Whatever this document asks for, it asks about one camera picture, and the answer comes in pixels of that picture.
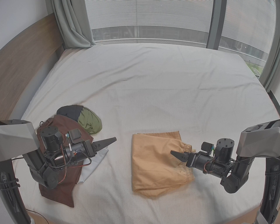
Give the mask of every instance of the cylindrical motor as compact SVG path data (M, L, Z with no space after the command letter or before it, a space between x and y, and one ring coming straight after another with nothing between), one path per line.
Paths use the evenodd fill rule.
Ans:
M215 148L216 160L222 163L227 163L231 160L231 155L234 147L234 141L229 138L221 138L217 141Z
M58 152L60 150L63 138L56 126L48 126L42 129L40 135L48 152Z

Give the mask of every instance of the bed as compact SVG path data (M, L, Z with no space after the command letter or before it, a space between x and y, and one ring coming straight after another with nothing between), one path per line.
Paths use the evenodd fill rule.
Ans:
M148 199L132 192L132 134L180 131L197 151L203 141L235 141L245 128L279 119L265 89L235 54L155 43L67 49L22 119L34 128L64 105L81 104L102 120L94 139L116 136L109 152L73 190L74 208L40 195L24 160L14 162L26 208L55 223L226 223L259 206L265 159L228 194L220 180L194 170L195 181Z

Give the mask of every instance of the green garment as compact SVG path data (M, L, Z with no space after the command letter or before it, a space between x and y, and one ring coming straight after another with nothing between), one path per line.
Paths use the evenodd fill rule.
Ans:
M102 129L100 118L86 107L82 109L78 123L91 135L100 132Z

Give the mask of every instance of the brown pants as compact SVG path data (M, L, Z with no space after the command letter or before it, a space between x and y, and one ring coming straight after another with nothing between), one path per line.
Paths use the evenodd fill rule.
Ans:
M170 151L191 152L179 131L132 136L132 190L147 197L179 188L194 180L193 171Z

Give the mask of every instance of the curtain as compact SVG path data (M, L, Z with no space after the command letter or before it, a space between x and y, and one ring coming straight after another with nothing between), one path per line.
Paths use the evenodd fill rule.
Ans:
M263 68L263 72L259 78L259 81L266 89L267 92L270 91L271 86L274 81L280 76L280 0L275 0L276 6L276 23L274 38L271 45L271 50L267 62Z
M95 45L84 0L52 0L52 8L66 48Z

